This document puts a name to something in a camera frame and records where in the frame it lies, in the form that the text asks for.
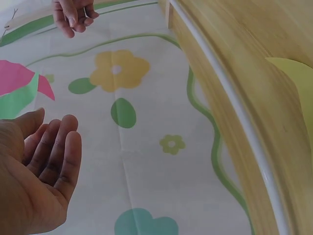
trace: green flower print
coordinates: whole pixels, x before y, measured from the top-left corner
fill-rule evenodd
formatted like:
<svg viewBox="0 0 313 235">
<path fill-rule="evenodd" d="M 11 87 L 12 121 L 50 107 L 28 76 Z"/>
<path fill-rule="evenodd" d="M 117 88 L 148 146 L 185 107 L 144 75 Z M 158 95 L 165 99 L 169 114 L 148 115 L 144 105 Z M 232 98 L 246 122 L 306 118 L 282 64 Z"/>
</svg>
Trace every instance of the green flower print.
<svg viewBox="0 0 313 235">
<path fill-rule="evenodd" d="M 170 153 L 172 155 L 178 154 L 180 149 L 184 149 L 186 147 L 182 137 L 178 135 L 166 135 L 160 140 L 160 145 L 163 147 L 164 153 Z"/>
<path fill-rule="evenodd" d="M 178 235 L 179 228 L 170 217 L 153 218 L 143 208 L 134 208 L 119 216 L 114 227 L 115 235 Z"/>
</svg>

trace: pink bird print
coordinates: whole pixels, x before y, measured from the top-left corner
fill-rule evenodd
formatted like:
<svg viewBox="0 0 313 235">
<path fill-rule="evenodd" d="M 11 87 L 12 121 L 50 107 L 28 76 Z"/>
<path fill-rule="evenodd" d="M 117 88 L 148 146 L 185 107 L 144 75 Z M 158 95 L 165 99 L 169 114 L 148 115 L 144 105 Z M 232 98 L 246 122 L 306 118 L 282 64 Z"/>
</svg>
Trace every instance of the pink bird print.
<svg viewBox="0 0 313 235">
<path fill-rule="evenodd" d="M 35 73 L 21 64 L 0 60 L 0 96 L 9 94 L 30 83 Z M 48 80 L 39 75 L 38 91 L 55 100 L 54 93 Z"/>
</svg>

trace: light wooden panel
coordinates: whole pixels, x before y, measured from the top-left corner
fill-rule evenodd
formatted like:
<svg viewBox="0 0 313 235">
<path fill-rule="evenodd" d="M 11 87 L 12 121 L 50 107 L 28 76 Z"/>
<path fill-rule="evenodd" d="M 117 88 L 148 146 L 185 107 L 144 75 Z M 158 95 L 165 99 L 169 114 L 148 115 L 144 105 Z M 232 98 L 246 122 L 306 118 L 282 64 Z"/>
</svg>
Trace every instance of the light wooden panel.
<svg viewBox="0 0 313 235">
<path fill-rule="evenodd" d="M 298 94 L 291 80 L 265 60 L 283 57 L 313 67 L 313 1 L 179 2 L 213 45 L 257 127 L 293 234 L 313 234 L 311 150 Z M 211 83 L 200 80 L 203 87 Z"/>
<path fill-rule="evenodd" d="M 165 0 L 159 0 L 159 3 L 165 11 Z M 256 234 L 277 235 L 277 225 L 259 167 L 226 93 L 206 56 L 176 11 L 173 12 L 172 29 L 202 86 L 232 156 Z"/>
</svg>

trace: green wavy line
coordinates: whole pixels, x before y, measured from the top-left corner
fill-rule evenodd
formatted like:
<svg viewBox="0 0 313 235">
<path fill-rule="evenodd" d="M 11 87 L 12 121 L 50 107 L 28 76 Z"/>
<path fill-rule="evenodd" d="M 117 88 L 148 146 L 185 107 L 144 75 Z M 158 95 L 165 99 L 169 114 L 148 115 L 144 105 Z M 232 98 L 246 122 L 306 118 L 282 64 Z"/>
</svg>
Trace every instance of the green wavy line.
<svg viewBox="0 0 313 235">
<path fill-rule="evenodd" d="M 106 41 L 104 43 L 100 43 L 100 44 L 97 44 L 93 47 L 90 47 L 86 50 L 83 50 L 81 52 L 78 52 L 78 53 L 70 53 L 70 54 L 66 54 L 66 53 L 62 53 L 62 54 L 55 54 L 55 55 L 51 55 L 51 56 L 47 56 L 47 57 L 44 57 L 44 58 L 41 58 L 39 60 L 36 60 L 28 65 L 26 65 L 26 67 L 29 67 L 39 61 L 42 61 L 42 60 L 46 60 L 46 59 L 50 59 L 50 58 L 54 58 L 54 57 L 72 57 L 72 56 L 76 56 L 76 55 L 81 55 L 83 53 L 86 53 L 92 49 L 95 49 L 97 47 L 100 47 L 100 46 L 104 46 L 104 45 L 107 45 L 107 44 L 111 44 L 111 43 L 116 43 L 116 42 L 119 42 L 119 41 L 124 41 L 124 40 L 127 40 L 127 39 L 132 39 L 132 38 L 143 38 L 143 37 L 158 37 L 158 38 L 162 38 L 172 44 L 174 44 L 175 46 L 177 46 L 178 48 L 180 48 L 179 44 L 175 41 L 174 38 L 172 37 L 169 37 L 168 35 L 166 34 L 160 34 L 160 33 L 141 33 L 141 34 L 136 34 L 136 35 L 131 35 L 131 36 L 126 36 L 126 37 L 122 37 L 122 38 L 117 38 L 117 39 L 112 39 L 112 40 L 109 40 L 109 41 Z"/>
<path fill-rule="evenodd" d="M 119 42 L 119 41 L 123 41 L 123 40 L 127 40 L 127 39 L 142 38 L 142 37 L 159 37 L 159 38 L 162 38 L 162 39 L 172 43 L 173 45 L 177 46 L 178 48 L 180 48 L 178 42 L 174 38 L 172 38 L 166 34 L 143 33 L 143 34 L 126 36 L 126 37 L 122 37 L 122 38 L 118 38 L 118 39 L 114 39 L 114 40 L 109 40 L 109 41 L 106 41 L 104 43 L 100 43 L 98 45 L 95 45 L 89 49 L 83 50 L 83 51 L 78 52 L 78 53 L 70 53 L 70 54 L 64 53 L 64 54 L 56 54 L 56 55 L 47 56 L 47 57 L 44 57 L 42 59 L 39 59 L 39 60 L 36 60 L 36 61 L 30 63 L 29 65 L 27 65 L 27 67 L 31 66 L 31 65 L 39 62 L 39 61 L 45 60 L 45 59 L 49 59 L 49 58 L 53 58 L 53 57 L 77 56 L 77 55 L 86 53 L 92 49 L 95 49 L 97 47 L 103 46 L 103 45 L 107 45 L 107 44 L 111 44 L 111 43 L 115 43 L 115 42 Z M 248 208 L 247 208 L 246 202 L 244 200 L 244 197 L 240 194 L 239 189 L 235 186 L 235 184 L 232 182 L 232 180 L 228 177 L 228 175 L 226 174 L 226 172 L 224 170 L 223 164 L 221 163 L 221 153 L 220 153 L 221 143 L 222 143 L 221 133 L 217 127 L 216 121 L 215 121 L 213 115 L 211 114 L 211 112 L 199 102 L 197 96 L 194 93 L 194 86 L 195 86 L 194 74 L 193 74 L 191 68 L 189 68 L 188 82 L 187 82 L 187 96 L 188 96 L 189 102 L 191 103 L 191 105 L 196 110 L 198 110 L 200 113 L 202 113 L 204 116 L 206 116 L 209 119 L 209 121 L 211 122 L 213 129 L 214 129 L 214 141 L 213 141 L 213 146 L 212 146 L 212 150 L 211 150 L 211 163 L 212 163 L 214 172 L 217 175 L 220 182 L 223 184 L 223 186 L 230 192 L 230 194 L 237 200 L 239 205 L 245 211 L 245 213 L 249 219 L 251 234 L 255 235 L 253 225 L 252 225 L 252 222 L 251 222 L 251 219 L 249 216 Z"/>
<path fill-rule="evenodd" d="M 214 129 L 214 141 L 213 141 L 213 146 L 211 150 L 211 163 L 214 169 L 214 172 L 220 182 L 224 185 L 224 187 L 230 192 L 230 194 L 237 200 L 237 202 L 240 204 L 240 206 L 243 208 L 245 211 L 249 223 L 250 223 L 250 228 L 251 228 L 251 234 L 255 235 L 254 228 L 249 216 L 249 211 L 245 202 L 244 197 L 240 194 L 240 191 L 238 188 L 235 186 L 235 184 L 232 182 L 232 180 L 228 177 L 226 174 L 223 164 L 221 163 L 221 153 L 220 149 L 222 146 L 222 137 L 221 133 L 218 129 L 218 126 L 216 124 L 216 121 L 211 114 L 211 112 L 205 108 L 198 100 L 194 93 L 194 87 L 195 87 L 195 77 L 194 74 L 189 68 L 189 74 L 188 74 L 188 82 L 187 82 L 187 95 L 189 102 L 191 105 L 198 110 L 200 113 L 202 113 L 204 116 L 206 116 L 209 121 L 211 122 L 213 129 Z"/>
</svg>

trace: finger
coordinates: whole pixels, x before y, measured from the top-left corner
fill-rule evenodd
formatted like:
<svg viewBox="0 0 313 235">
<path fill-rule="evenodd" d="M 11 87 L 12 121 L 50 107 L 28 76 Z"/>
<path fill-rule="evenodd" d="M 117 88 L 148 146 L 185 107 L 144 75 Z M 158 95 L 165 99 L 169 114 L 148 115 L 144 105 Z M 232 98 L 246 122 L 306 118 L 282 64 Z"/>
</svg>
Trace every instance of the finger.
<svg viewBox="0 0 313 235">
<path fill-rule="evenodd" d="M 96 19 L 97 17 L 99 17 L 99 14 L 94 11 L 93 4 L 86 6 L 85 10 L 86 10 L 86 15 L 88 17 L 90 17 L 92 19 Z"/>
<path fill-rule="evenodd" d="M 65 19 L 60 3 L 55 2 L 53 5 L 53 19 L 55 24 L 67 37 L 73 38 L 75 33 Z"/>
<path fill-rule="evenodd" d="M 33 172 L 37 177 L 40 176 L 41 172 L 45 168 L 45 165 L 50 157 L 55 139 L 60 129 L 60 120 L 53 120 L 49 123 L 45 133 L 43 134 L 40 142 L 33 154 L 33 158 L 27 165 L 27 168 Z"/>
<path fill-rule="evenodd" d="M 84 21 L 84 26 L 88 27 L 88 26 L 92 25 L 92 23 L 93 23 L 93 19 L 86 18 Z"/>
<path fill-rule="evenodd" d="M 69 132 L 76 131 L 77 127 L 78 121 L 76 117 L 72 115 L 66 115 L 62 119 L 48 164 L 39 177 L 42 182 L 54 186 L 62 169 L 66 137 Z"/>
<path fill-rule="evenodd" d="M 45 117 L 45 110 L 40 108 L 34 112 L 26 113 L 14 120 L 14 122 L 22 131 L 24 140 L 34 134 L 42 125 Z"/>
<path fill-rule="evenodd" d="M 75 27 L 78 23 L 77 9 L 73 3 L 73 0 L 59 0 L 62 7 L 63 14 L 68 18 L 69 26 Z"/>
<path fill-rule="evenodd" d="M 69 203 L 77 185 L 81 160 L 82 139 L 76 131 L 72 131 L 66 139 L 62 171 L 54 186 L 65 197 L 67 203 Z"/>
<path fill-rule="evenodd" d="M 24 149 L 24 155 L 22 163 L 24 165 L 28 165 L 31 161 L 31 159 L 34 156 L 35 150 L 41 140 L 41 138 L 44 135 L 45 130 L 47 129 L 48 124 L 43 124 L 41 127 L 39 127 L 38 131 L 36 131 L 33 135 L 29 136 L 25 139 L 25 149 Z"/>
<path fill-rule="evenodd" d="M 84 21 L 86 19 L 85 11 L 84 9 L 77 10 L 78 14 L 78 23 L 73 28 L 76 32 L 83 33 L 86 31 L 86 27 L 84 25 Z"/>
</svg>

